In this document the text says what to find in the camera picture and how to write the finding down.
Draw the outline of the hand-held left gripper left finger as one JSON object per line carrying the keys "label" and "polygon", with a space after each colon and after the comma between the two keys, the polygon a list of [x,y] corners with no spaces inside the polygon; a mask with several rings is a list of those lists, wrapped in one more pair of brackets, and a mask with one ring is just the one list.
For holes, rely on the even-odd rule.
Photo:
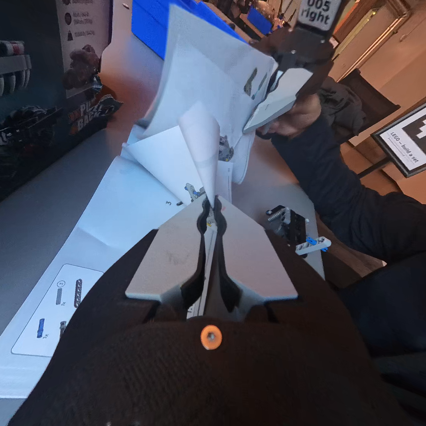
{"label": "hand-held left gripper left finger", "polygon": [[172,307],[190,307],[201,296],[205,279],[205,195],[164,222],[150,244],[125,295]]}

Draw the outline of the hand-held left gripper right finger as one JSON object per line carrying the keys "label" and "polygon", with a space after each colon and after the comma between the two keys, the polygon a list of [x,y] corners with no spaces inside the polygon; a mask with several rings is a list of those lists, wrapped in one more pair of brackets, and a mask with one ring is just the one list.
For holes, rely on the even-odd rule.
{"label": "hand-held left gripper right finger", "polygon": [[249,311],[299,295],[265,229],[221,196],[215,199],[221,298],[228,311]]}

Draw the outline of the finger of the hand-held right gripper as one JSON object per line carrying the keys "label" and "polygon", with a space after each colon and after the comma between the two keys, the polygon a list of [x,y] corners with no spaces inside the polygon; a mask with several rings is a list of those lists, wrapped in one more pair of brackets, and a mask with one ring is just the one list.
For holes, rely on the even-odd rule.
{"label": "finger of the hand-held right gripper", "polygon": [[270,91],[270,101],[294,98],[312,75],[313,73],[305,68],[289,68],[278,78],[274,89]]}
{"label": "finger of the hand-held right gripper", "polygon": [[261,102],[253,111],[245,126],[243,127],[242,133],[247,134],[256,129],[270,123],[277,117],[288,112],[294,105],[296,97],[285,97],[280,101],[273,101],[267,103],[265,99]]}

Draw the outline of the white instruction booklet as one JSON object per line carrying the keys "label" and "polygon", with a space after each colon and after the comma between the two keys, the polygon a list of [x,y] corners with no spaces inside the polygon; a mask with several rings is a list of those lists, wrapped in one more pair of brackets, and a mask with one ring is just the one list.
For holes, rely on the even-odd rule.
{"label": "white instruction booklet", "polygon": [[80,301],[147,233],[203,187],[184,128],[209,111],[230,146],[252,143],[257,105],[276,69],[251,46],[171,6],[166,60],[150,124],[134,125],[66,242],[1,334],[1,399],[25,399],[45,372]]}

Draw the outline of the person's right forearm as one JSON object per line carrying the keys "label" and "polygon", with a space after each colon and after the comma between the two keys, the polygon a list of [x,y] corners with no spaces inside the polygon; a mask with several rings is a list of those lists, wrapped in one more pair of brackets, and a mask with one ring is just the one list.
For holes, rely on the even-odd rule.
{"label": "person's right forearm", "polygon": [[365,187],[342,160],[322,115],[294,138],[274,134],[272,143],[339,241],[386,264],[425,253],[425,205]]}

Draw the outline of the black and white lego model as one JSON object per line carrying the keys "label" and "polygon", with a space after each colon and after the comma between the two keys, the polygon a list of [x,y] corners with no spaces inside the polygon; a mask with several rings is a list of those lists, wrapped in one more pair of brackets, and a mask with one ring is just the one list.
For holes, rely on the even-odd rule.
{"label": "black and white lego model", "polygon": [[276,235],[286,240],[295,253],[306,258],[308,254],[321,251],[327,252],[331,241],[326,237],[311,237],[307,231],[309,219],[283,205],[265,212],[267,221]]}

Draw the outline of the black monster truck lego box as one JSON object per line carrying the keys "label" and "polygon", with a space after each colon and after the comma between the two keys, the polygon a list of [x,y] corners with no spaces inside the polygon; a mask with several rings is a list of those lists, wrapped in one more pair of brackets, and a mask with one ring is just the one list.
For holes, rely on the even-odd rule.
{"label": "black monster truck lego box", "polygon": [[113,1],[0,2],[0,198],[94,133],[122,102],[99,77]]}

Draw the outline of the person's right hand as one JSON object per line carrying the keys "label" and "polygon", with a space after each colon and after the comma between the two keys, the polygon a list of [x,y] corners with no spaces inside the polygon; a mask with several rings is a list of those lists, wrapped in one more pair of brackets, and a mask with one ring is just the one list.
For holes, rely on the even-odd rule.
{"label": "person's right hand", "polygon": [[321,116],[321,112],[317,93],[300,97],[289,111],[257,129],[256,134],[266,138],[269,138],[267,134],[294,138],[311,126]]}

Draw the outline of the small blue storage bin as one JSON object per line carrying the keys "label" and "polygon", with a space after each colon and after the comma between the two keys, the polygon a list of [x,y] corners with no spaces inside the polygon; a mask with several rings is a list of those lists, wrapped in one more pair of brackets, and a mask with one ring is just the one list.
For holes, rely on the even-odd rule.
{"label": "small blue storage bin", "polygon": [[250,6],[247,13],[247,19],[248,22],[250,22],[263,35],[268,35],[273,30],[274,17],[269,18],[268,16],[265,16],[258,9],[253,7],[253,5]]}

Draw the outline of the dark wooden chair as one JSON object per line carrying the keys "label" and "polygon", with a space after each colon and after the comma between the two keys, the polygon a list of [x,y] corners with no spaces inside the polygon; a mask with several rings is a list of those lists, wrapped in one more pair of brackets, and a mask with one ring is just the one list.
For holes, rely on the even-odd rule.
{"label": "dark wooden chair", "polygon": [[354,69],[350,74],[341,79],[339,83],[350,88],[362,103],[362,111],[365,114],[365,119],[358,134],[354,134],[355,136],[400,109],[400,105],[391,102],[365,80],[359,69]]}

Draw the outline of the black framed sign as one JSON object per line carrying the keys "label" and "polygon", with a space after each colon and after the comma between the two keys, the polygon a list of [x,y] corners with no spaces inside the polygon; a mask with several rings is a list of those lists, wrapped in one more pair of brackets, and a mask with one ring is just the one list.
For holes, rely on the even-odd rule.
{"label": "black framed sign", "polygon": [[384,158],[358,174],[363,178],[392,163],[405,178],[426,169],[426,102],[420,101],[409,112],[399,116],[370,135],[384,153]]}

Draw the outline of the person's dark trousers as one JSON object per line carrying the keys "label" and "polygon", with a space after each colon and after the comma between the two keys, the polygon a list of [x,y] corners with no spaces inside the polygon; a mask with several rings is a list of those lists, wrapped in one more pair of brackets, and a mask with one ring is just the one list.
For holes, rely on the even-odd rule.
{"label": "person's dark trousers", "polygon": [[425,425],[425,253],[388,264],[337,294],[388,390],[414,425]]}

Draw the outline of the large blue storage bin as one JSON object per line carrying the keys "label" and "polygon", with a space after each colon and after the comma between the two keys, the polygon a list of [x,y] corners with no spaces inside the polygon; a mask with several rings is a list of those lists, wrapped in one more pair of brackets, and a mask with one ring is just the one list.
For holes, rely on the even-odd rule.
{"label": "large blue storage bin", "polygon": [[243,38],[203,1],[134,0],[132,2],[132,33],[161,59],[164,59],[166,54],[169,8],[171,4],[179,6],[234,38],[243,41]]}

